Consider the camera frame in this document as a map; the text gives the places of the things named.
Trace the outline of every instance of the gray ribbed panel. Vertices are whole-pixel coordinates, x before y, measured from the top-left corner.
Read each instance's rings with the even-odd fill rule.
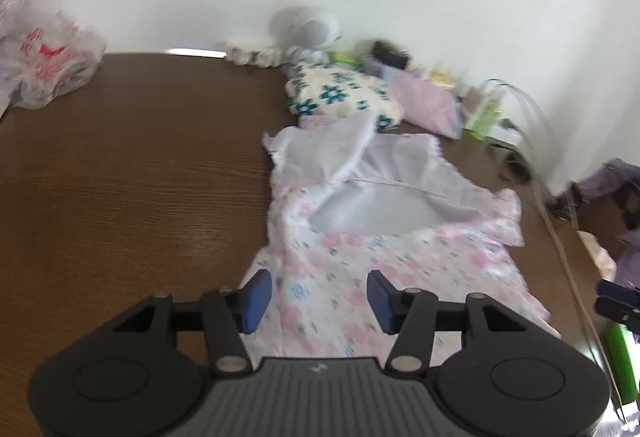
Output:
[[[468,437],[415,381],[372,359],[265,359],[245,379],[214,385],[168,437]]]

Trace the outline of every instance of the green object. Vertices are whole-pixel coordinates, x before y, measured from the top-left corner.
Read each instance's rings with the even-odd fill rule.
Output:
[[[487,137],[498,118],[500,118],[500,114],[500,98],[487,99],[482,104],[479,113],[465,125],[465,128],[472,138],[482,141]]]
[[[353,69],[360,68],[360,62],[346,51],[329,51],[329,58],[335,64]]]
[[[611,370],[622,404],[638,399],[638,357],[634,335],[624,325],[613,324],[604,333]]]

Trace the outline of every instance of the transparent plastic bag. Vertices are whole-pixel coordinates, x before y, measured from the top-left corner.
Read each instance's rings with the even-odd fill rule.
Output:
[[[32,10],[25,0],[0,0],[0,115],[8,103],[39,109],[85,85],[105,49],[100,34],[62,13]]]

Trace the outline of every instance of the pink pouch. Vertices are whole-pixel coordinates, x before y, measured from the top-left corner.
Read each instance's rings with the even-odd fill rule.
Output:
[[[451,92],[398,69],[393,69],[387,81],[390,93],[404,109],[406,122],[452,140],[460,139],[460,104]]]

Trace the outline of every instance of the wooden table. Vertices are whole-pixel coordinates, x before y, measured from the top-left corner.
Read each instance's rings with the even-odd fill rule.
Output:
[[[85,88],[0,120],[0,435],[39,435],[25,392],[50,354],[155,290],[181,301],[238,283],[267,241],[260,138],[295,123],[284,81],[219,60],[111,55]],[[480,143],[444,150],[475,184],[506,186]],[[516,190],[527,245],[511,255],[552,324],[584,348],[532,191]],[[596,269],[571,227],[557,226],[592,304]],[[201,343],[180,339],[197,361]]]

